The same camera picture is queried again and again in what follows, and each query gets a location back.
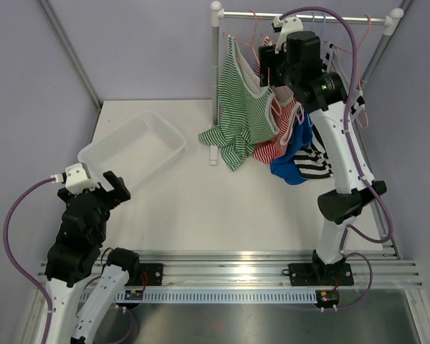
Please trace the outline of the light blue hanger of blue top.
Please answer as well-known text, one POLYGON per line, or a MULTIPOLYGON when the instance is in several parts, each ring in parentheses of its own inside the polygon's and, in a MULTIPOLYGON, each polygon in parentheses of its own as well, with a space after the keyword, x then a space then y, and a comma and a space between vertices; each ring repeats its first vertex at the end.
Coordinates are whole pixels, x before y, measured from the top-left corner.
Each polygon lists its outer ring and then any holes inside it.
POLYGON ((311 14, 312 14, 312 20, 311 20, 311 24, 310 24, 310 30, 312 32, 314 32, 314 33, 317 33, 316 24, 319 24, 320 25, 319 26, 320 33, 318 34, 318 36, 322 37, 323 34, 324 34, 324 32, 325 32, 326 26, 327 26, 327 24, 326 24, 327 23, 326 13, 325 12, 321 12, 320 13, 320 19, 318 21, 316 20, 316 17, 317 17, 316 16, 316 12, 312 11, 311 14))

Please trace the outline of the pink hanger of red top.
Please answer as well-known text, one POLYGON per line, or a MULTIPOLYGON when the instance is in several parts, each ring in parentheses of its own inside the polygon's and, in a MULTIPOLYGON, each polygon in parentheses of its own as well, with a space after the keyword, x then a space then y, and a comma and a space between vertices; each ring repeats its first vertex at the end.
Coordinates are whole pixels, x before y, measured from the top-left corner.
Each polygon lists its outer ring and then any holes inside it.
MULTIPOLYGON (((276 45, 276 41, 264 32, 260 33, 260 42, 262 43, 262 46, 265 47, 271 47, 273 45, 276 45)), ((297 111, 300 109, 300 106, 297 105, 291 90, 289 90, 285 86, 272 86, 272 90, 275 93, 276 99, 274 107, 279 107, 283 113, 291 113, 292 118, 297 118, 297 116, 300 116, 297 114, 297 111)))

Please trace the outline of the green striped tank top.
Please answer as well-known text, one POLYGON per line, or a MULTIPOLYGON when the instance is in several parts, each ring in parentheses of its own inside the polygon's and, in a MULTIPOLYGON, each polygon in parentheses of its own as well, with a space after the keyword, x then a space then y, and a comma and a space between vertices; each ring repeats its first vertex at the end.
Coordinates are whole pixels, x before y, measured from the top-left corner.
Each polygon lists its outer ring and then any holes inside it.
POLYGON ((217 125, 198 135, 200 143, 219 148, 231 171, 252 156, 258 144, 274 138, 279 128, 272 112, 274 92, 260 87, 235 37, 226 38, 227 51, 219 78, 217 125))

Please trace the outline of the red striped tank top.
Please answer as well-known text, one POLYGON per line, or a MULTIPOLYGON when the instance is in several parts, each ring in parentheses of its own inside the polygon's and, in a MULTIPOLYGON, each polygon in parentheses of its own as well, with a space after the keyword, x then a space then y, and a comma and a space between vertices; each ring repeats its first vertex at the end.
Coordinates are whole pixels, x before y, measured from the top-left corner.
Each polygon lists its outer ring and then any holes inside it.
POLYGON ((288 143, 292 138, 295 126, 302 124, 305 119, 303 108, 297 101, 297 105, 300 106, 297 114, 300 116, 297 116, 297 118, 292 118, 291 113, 283 113, 280 110, 280 107, 274 107, 275 100, 274 94, 274 99, 271 103, 271 113, 279 132, 272 139, 257 144, 257 147, 253 152, 253 157, 265 164, 271 163, 273 160, 282 157, 286 153, 288 143))

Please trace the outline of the pink hanger of green top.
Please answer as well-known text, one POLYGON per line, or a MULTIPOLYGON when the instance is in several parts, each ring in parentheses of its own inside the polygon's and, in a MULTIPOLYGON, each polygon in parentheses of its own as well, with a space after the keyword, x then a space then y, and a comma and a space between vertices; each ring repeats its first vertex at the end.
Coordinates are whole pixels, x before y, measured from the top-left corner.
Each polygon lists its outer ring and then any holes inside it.
POLYGON ((244 42, 226 32, 222 34, 222 38, 226 42, 226 57, 221 71, 220 81, 224 85, 228 80, 236 79, 236 83, 242 83, 252 95, 263 95, 264 93, 268 93, 268 87, 259 86, 259 76, 252 70, 238 50, 238 43, 248 46, 252 50, 257 61, 257 67, 259 67, 259 57, 255 49, 258 18, 255 10, 249 9, 249 11, 254 17, 254 30, 250 43, 244 42))

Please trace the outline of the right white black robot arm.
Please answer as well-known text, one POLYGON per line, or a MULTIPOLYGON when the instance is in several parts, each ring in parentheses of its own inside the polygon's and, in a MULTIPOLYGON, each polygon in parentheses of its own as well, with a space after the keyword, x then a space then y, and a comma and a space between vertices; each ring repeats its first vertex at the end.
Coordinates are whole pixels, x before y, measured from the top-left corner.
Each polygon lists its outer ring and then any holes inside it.
POLYGON ((317 129, 334 178, 334 188, 317 198, 322 234, 309 263, 290 264, 290 282, 298 285, 352 285, 343 252, 347 230, 363 210, 386 192, 367 167, 353 138, 352 98, 337 72, 320 55, 320 38, 311 31, 291 32, 284 42, 259 48, 262 86, 289 88, 317 129))

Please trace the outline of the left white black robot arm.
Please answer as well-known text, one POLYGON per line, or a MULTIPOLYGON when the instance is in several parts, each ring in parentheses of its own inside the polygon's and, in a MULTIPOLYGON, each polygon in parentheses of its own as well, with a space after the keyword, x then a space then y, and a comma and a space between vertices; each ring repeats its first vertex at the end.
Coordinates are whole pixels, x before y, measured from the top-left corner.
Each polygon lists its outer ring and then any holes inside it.
POLYGON ((87 302, 82 307, 78 305, 106 239, 110 212, 131 198, 121 177, 112 171, 103 176, 112 190, 96 185, 94 189, 84 186, 79 191, 58 191, 66 209, 55 243, 47 254, 44 275, 49 309, 43 343, 92 343, 115 295, 140 278, 138 253, 115 248, 107 256, 87 302))

